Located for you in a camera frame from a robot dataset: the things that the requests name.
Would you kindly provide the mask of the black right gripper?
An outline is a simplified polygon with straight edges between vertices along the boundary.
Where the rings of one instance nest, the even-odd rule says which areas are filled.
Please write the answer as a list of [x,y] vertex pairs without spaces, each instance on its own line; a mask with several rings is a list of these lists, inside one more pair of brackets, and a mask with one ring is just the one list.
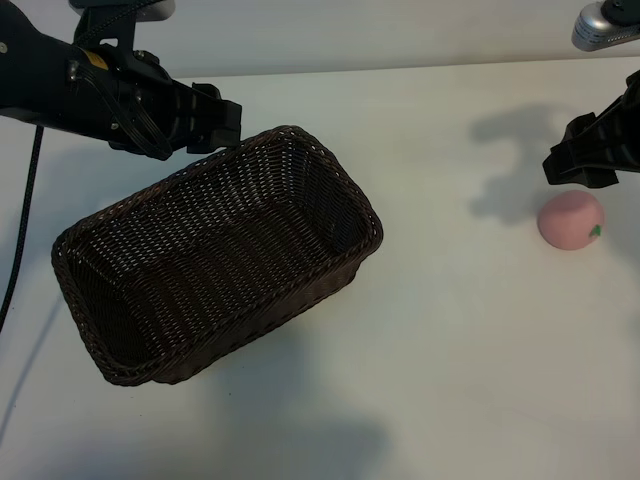
[[626,85],[623,96],[599,115],[587,113],[567,124],[561,141],[542,164],[550,185],[601,189],[618,184],[616,171],[626,165],[626,149],[632,170],[639,171],[638,71],[626,79]]

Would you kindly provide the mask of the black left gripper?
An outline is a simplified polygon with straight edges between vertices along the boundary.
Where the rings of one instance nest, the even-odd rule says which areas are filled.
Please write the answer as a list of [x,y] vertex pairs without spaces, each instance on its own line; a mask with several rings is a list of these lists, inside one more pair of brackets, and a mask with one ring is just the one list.
[[152,76],[141,75],[117,64],[109,56],[114,51],[73,48],[68,59],[70,133],[161,161],[183,148],[213,153],[239,145],[242,106],[223,99],[216,86],[193,83],[191,89],[159,66],[152,68]]

